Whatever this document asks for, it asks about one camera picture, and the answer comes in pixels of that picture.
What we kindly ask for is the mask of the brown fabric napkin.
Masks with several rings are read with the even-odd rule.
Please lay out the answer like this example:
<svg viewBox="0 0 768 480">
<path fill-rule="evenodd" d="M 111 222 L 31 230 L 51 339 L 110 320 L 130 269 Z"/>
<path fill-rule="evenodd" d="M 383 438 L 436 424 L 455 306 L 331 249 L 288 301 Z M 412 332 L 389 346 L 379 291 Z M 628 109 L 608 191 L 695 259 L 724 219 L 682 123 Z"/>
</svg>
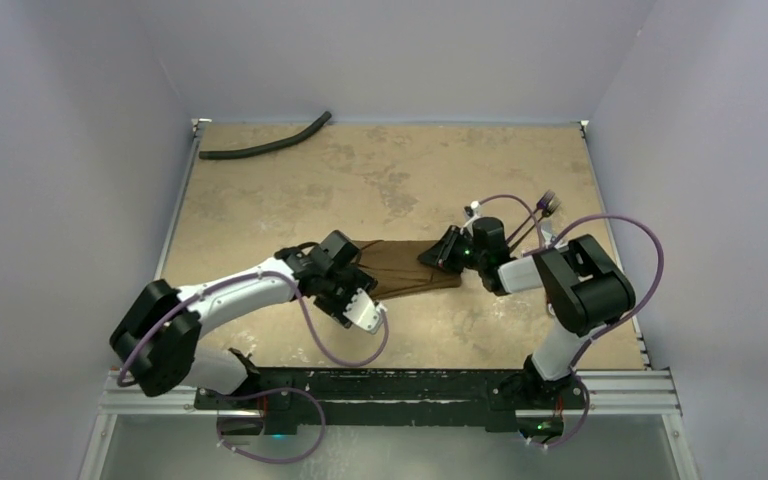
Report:
<svg viewBox="0 0 768 480">
<path fill-rule="evenodd" d="M 377 281 L 369 292 L 376 301 L 430 291 L 458 288 L 461 276 L 422 264 L 418 257 L 435 240 L 354 240 L 359 248 L 355 264 Z"/>
</svg>

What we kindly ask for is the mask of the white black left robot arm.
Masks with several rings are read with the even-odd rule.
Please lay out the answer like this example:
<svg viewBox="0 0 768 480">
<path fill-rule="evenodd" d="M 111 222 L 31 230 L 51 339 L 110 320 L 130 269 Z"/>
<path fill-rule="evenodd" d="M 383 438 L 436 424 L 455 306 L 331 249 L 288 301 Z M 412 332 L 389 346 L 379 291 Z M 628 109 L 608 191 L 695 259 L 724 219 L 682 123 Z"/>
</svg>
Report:
<svg viewBox="0 0 768 480">
<path fill-rule="evenodd" d="M 148 397 L 178 386 L 219 394 L 232 408 L 257 399 L 260 373 L 242 352 L 204 347 L 219 327 L 274 305 L 295 302 L 307 323 L 307 299 L 345 328 L 389 330 L 386 308 L 373 299 L 376 280 L 356 263 L 360 248 L 334 230 L 320 242 L 282 248 L 241 272 L 174 287 L 148 283 L 114 329 L 109 345 L 122 365 L 116 382 Z"/>
</svg>

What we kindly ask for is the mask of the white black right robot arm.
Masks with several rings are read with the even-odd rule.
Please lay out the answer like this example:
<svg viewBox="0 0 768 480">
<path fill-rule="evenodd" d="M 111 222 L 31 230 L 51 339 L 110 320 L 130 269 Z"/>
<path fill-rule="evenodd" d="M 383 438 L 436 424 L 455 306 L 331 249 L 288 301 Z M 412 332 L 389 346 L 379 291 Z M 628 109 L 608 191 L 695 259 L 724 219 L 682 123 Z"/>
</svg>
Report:
<svg viewBox="0 0 768 480">
<path fill-rule="evenodd" d="M 516 258 L 503 222 L 480 217 L 467 228 L 451 226 L 417 259 L 446 273 L 472 270 L 496 296 L 544 292 L 555 314 L 549 334 L 522 369 L 496 387 L 499 395 L 536 407 L 548 405 L 571 384 L 578 353 L 598 330 L 617 324 L 636 304 L 630 281 L 590 235 Z"/>
</svg>

